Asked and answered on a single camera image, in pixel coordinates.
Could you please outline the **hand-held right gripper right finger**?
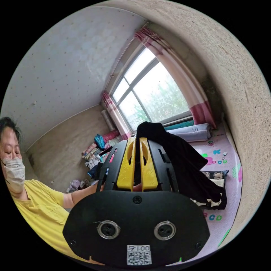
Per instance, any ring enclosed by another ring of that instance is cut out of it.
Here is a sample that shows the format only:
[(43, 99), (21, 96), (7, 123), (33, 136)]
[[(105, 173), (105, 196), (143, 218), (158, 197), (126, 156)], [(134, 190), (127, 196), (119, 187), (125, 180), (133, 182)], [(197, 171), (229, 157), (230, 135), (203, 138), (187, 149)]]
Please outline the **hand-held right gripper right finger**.
[(139, 139), (139, 151), (142, 191), (155, 190), (158, 186), (158, 180), (147, 138), (141, 137)]

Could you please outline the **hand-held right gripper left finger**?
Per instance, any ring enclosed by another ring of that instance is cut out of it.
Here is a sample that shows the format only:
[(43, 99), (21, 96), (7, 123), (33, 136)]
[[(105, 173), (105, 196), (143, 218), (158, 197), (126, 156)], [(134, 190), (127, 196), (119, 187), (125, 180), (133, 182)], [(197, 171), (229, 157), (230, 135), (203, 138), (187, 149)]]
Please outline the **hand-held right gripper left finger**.
[(131, 137), (127, 140), (124, 156), (117, 179), (117, 187), (120, 190), (133, 190), (135, 173), (135, 152), (136, 138)]

